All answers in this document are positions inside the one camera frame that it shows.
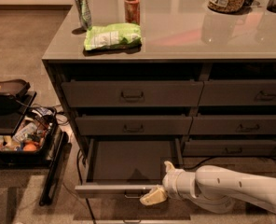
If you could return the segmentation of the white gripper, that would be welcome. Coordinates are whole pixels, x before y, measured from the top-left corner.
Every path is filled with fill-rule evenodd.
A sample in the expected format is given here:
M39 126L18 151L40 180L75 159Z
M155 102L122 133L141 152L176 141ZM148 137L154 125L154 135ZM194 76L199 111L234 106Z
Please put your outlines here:
M168 197L195 199L197 197L195 174L183 169L175 169L170 161L165 161L164 165L167 173L162 180L163 187L156 185L140 198L140 203L145 206L154 205L165 202Z

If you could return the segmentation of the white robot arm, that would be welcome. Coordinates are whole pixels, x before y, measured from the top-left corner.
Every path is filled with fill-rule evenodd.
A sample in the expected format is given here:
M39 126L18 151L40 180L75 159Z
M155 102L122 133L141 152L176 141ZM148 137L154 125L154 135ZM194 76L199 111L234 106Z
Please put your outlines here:
M207 211L224 214L232 210L234 200L251 203L276 214L276 178L235 172L204 165L195 172L176 169L164 162L166 175L140 198L143 205L165 202L168 198L190 200Z

